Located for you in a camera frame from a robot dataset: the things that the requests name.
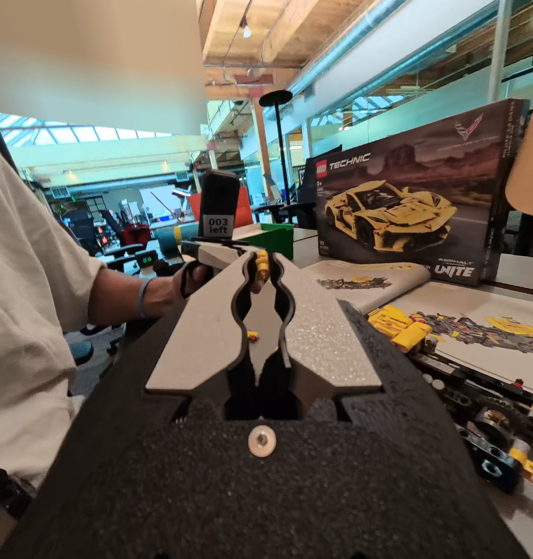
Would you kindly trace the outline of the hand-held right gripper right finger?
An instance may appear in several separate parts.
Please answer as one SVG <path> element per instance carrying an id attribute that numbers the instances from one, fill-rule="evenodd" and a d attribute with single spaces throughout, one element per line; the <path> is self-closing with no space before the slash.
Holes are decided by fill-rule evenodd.
<path id="1" fill-rule="evenodd" d="M 340 302 L 280 253 L 270 259 L 278 348 L 301 405 L 376 394 L 382 381 Z"/>

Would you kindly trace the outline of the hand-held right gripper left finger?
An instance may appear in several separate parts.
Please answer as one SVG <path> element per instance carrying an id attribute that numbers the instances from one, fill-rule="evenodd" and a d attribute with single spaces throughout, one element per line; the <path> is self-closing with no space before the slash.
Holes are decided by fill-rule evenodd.
<path id="1" fill-rule="evenodd" d="M 241 362 L 247 334 L 235 308 L 249 296 L 249 263 L 244 253 L 189 297 L 145 389 L 150 393 L 204 398 L 225 404 L 231 397 L 228 371 Z"/>

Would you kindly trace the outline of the lego car chassis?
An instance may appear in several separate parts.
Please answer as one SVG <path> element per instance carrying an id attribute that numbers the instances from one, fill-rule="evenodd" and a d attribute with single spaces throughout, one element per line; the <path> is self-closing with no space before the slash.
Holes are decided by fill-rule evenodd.
<path id="1" fill-rule="evenodd" d="M 442 401 L 477 474 L 507 494 L 522 479 L 533 483 L 533 394 L 522 378 L 497 380 L 437 353 L 446 338 L 484 349 L 533 354 L 533 327 L 502 316 L 481 326 L 467 317 L 408 315 L 392 305 L 375 309 L 368 322 L 406 354 Z"/>

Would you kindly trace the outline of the person's left forearm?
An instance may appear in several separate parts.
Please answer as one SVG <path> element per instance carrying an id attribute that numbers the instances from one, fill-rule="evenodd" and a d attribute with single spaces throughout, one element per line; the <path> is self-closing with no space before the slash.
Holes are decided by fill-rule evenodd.
<path id="1" fill-rule="evenodd" d="M 166 305 L 165 291 L 172 277 L 157 277 L 144 295 L 148 319 L 159 319 L 173 306 Z M 144 279 L 101 268 L 95 277 L 88 301 L 88 324 L 109 326 L 139 320 L 137 294 Z"/>

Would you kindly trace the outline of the lego instruction booklet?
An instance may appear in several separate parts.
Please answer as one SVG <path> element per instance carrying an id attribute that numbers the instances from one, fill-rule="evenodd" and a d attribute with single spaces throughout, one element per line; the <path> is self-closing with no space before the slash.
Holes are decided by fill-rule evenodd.
<path id="1" fill-rule="evenodd" d="M 368 314 L 392 305 L 406 314 L 437 313 L 453 318 L 467 317 L 478 325 L 502 316 L 533 327 L 533 302 L 454 284 L 430 281 L 430 274 L 419 264 L 351 264 L 324 261 L 304 269 L 315 283 L 340 302 L 349 303 L 368 320 Z M 533 393 L 533 354 L 521 350 L 484 349 L 446 338 L 438 342 L 437 353 L 497 380 L 522 378 Z"/>

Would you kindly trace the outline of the lego set box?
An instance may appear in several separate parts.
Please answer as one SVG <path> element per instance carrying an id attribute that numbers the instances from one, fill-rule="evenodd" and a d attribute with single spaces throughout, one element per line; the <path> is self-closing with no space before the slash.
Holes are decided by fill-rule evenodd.
<path id="1" fill-rule="evenodd" d="M 318 254 L 495 280 L 530 101 L 508 98 L 315 162 Z"/>

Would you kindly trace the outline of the person's left hand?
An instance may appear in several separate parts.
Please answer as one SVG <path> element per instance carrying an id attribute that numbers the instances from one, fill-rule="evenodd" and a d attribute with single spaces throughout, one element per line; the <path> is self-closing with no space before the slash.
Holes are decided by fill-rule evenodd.
<path id="1" fill-rule="evenodd" d="M 175 306 L 187 300 L 210 280 L 214 279 L 215 269 L 197 261 L 189 262 L 177 271 L 167 284 L 165 303 Z"/>

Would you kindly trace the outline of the green storage bin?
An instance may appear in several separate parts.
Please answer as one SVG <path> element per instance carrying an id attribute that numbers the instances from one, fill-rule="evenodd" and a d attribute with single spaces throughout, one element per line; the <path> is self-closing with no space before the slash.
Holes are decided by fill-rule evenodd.
<path id="1" fill-rule="evenodd" d="M 263 248 L 268 253 L 280 253 L 292 261 L 294 258 L 294 225 L 287 223 L 261 224 L 266 232 L 244 241 L 252 246 Z"/>

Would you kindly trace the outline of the orange plastic case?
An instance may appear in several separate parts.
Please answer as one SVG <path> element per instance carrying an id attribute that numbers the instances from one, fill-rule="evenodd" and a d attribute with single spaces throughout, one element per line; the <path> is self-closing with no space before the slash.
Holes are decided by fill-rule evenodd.
<path id="1" fill-rule="evenodd" d="M 196 222 L 198 222 L 200 218 L 201 194 L 194 193 L 190 197 L 188 197 L 187 200 L 189 202 L 190 208 L 192 209 L 194 219 Z M 235 214 L 234 228 L 237 229 L 239 227 L 246 227 L 253 224 L 254 220 L 249 202 L 249 193 L 246 187 L 241 186 L 237 203 L 237 211 Z"/>

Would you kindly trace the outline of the teal rolled mat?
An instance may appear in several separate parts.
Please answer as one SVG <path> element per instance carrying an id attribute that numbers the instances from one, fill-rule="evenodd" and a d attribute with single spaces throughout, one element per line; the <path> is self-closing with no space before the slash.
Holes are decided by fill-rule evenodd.
<path id="1" fill-rule="evenodd" d="M 176 258 L 179 256 L 179 247 L 185 240 L 197 236 L 199 222 L 188 222 L 172 227 L 162 227 L 156 230 L 155 237 L 161 253 L 165 258 Z"/>

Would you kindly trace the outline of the blue wristband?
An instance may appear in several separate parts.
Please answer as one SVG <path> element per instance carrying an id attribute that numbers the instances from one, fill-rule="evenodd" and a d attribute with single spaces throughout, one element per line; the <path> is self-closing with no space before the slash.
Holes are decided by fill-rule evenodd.
<path id="1" fill-rule="evenodd" d="M 137 313 L 140 319 L 148 319 L 149 316 L 144 311 L 144 295 L 148 288 L 148 285 L 156 278 L 146 278 L 144 279 L 143 283 L 141 283 L 138 294 L 137 294 Z"/>

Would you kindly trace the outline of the white document stand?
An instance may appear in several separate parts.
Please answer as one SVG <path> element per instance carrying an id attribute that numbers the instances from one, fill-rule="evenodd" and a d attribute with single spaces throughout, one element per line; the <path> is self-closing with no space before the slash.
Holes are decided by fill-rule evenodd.
<path id="1" fill-rule="evenodd" d="M 506 185 L 509 204 L 533 216 L 533 113 Z"/>

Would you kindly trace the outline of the silver air duct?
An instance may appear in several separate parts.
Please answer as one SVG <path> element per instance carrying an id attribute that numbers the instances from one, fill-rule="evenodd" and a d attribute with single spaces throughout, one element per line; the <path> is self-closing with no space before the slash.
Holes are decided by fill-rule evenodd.
<path id="1" fill-rule="evenodd" d="M 354 46 L 364 40 L 408 1 L 376 1 L 356 18 L 352 24 L 319 57 L 310 61 L 287 87 L 293 96 L 302 94 Z"/>

